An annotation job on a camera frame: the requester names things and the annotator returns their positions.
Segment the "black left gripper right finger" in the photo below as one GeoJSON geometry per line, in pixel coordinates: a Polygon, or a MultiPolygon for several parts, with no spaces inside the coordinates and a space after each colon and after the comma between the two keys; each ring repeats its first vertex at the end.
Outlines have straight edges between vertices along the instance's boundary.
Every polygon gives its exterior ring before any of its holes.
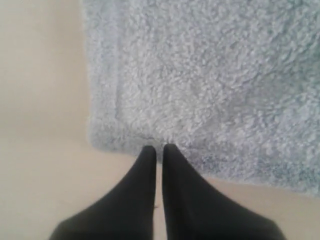
{"type": "Polygon", "coordinates": [[[174,144],[163,149],[162,197],[169,240],[283,240],[277,224],[210,185],[174,144]]]}

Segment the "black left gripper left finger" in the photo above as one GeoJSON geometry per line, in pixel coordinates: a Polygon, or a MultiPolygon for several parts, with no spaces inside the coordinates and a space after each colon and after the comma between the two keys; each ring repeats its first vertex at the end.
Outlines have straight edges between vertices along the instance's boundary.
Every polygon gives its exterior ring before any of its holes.
{"type": "Polygon", "coordinates": [[[131,169],[108,194],[62,221],[50,239],[153,239],[156,157],[154,147],[143,147],[131,169]]]}

